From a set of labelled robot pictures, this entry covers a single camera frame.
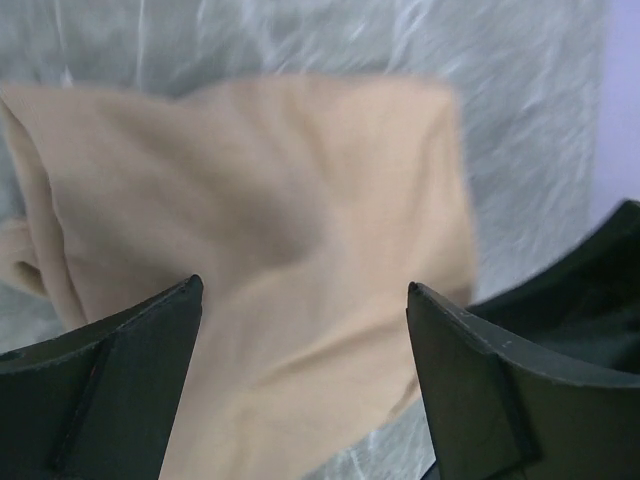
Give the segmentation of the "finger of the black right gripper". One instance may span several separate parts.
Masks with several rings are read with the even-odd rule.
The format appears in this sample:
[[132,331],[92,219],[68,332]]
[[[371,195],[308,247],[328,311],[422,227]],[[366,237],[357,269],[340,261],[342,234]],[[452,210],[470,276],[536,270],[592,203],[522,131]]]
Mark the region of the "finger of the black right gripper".
[[469,311],[550,350],[639,372],[639,203],[625,200],[547,269]]

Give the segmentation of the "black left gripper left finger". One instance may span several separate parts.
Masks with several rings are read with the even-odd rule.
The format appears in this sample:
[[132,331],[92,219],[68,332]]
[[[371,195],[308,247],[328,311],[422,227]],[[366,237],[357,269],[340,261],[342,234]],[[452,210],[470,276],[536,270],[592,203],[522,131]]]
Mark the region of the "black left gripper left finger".
[[193,275],[1,356],[4,479],[156,479],[202,315]]

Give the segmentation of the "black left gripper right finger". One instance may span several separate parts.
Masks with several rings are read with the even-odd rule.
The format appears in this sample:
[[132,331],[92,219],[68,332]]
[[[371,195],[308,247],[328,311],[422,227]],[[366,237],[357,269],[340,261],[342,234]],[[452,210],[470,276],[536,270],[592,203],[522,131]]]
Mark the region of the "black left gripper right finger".
[[411,283],[439,479],[635,479],[639,378],[526,340]]

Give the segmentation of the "beige t shirt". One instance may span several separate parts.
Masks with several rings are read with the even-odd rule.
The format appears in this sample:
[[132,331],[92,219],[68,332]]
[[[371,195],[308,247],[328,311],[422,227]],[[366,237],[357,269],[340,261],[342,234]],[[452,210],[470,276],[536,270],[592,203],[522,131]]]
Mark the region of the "beige t shirt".
[[476,271],[449,87],[6,85],[1,117],[25,202],[3,279],[70,329],[203,280],[163,478],[298,479],[417,401],[408,284],[466,303]]

